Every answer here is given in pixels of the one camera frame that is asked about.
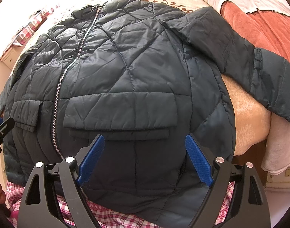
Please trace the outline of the dark quilted puffer jacket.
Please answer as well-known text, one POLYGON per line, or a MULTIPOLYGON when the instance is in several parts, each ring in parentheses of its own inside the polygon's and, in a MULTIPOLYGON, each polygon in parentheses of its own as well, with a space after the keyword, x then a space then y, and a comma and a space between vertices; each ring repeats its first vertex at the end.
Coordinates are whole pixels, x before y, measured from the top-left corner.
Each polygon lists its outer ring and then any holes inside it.
POLYGON ((0 95, 0 116, 15 122, 3 143, 7 180, 23 187, 37 162, 58 163, 101 134, 88 199, 186 227, 207 187, 185 137, 226 160, 235 151, 223 75, 290 122, 290 63, 253 46, 213 8, 114 0, 73 11, 21 55, 0 95))

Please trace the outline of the pink plaid pajama clothing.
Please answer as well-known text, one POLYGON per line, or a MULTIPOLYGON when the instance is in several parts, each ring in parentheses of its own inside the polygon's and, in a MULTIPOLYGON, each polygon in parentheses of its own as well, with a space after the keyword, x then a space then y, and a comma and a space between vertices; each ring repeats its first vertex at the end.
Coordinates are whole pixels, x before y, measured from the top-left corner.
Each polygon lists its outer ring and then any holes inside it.
MULTIPOLYGON (((219 214, 216 218, 215 224, 220 224, 224 222, 227 216, 227 212, 229 210, 230 202, 232 200, 234 186, 235 186, 234 182, 230 182, 228 184, 226 195, 224 197, 223 204, 221 206, 219 214)), ((14 227, 17 227, 19 206, 20 206, 21 198, 23 196, 23 192, 24 192, 24 187, 11 183, 11 182, 7 182, 6 199, 10 206, 10 212, 11 212, 9 221, 12 223, 12 225, 14 225, 14 227)), ((65 222, 70 225, 74 225, 74 222, 71 218, 71 214, 69 212, 69 208, 67 206, 67 203, 65 202, 65 199, 61 196, 57 196, 57 198, 58 198, 58 204, 61 210, 61 214, 63 215, 65 222)), ((111 209, 105 208, 96 203, 93 203, 91 201, 88 201, 87 203, 92 211, 92 214, 96 217, 101 227, 108 227, 108 228, 158 227, 158 225, 151 223, 149 221, 146 221, 144 219, 141 219, 135 215, 122 214, 117 211, 113 211, 111 209)))

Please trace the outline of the beige leaf pattern blanket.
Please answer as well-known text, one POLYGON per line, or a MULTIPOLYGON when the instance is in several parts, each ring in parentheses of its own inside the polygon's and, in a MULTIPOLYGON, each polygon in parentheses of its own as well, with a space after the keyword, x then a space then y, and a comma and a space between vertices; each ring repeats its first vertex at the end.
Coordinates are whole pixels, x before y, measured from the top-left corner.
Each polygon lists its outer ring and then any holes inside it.
MULTIPOLYGON (((89 3, 104 3, 111 0, 88 0, 89 3)), ((165 3, 185 13, 213 5, 213 0, 144 0, 165 3)), ((242 155, 256 143, 266 139, 270 131, 271 113, 239 84, 228 76, 222 77, 235 112, 235 156, 242 155)))

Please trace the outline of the white nightstand with plaid cloth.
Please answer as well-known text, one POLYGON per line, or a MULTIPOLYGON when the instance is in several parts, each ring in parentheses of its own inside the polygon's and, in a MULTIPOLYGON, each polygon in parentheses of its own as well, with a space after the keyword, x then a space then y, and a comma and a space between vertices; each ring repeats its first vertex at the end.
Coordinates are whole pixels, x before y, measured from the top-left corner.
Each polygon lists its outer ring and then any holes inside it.
POLYGON ((39 35, 44 33, 47 27, 55 24, 62 13, 63 6, 55 5, 53 7, 43 8, 31 15, 27 24, 17 31, 12 37, 11 42, 3 51, 0 62, 10 70, 13 69, 18 58, 30 45, 32 45, 39 35))

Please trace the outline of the red pink patchwork quilt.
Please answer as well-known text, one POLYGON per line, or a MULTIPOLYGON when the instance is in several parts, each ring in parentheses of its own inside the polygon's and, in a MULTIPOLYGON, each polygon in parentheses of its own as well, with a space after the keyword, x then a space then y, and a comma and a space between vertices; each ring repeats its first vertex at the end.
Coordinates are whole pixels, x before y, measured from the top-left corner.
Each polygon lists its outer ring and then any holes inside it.
POLYGON ((290 63, 290 6, 285 0, 203 0, 256 47, 290 63))

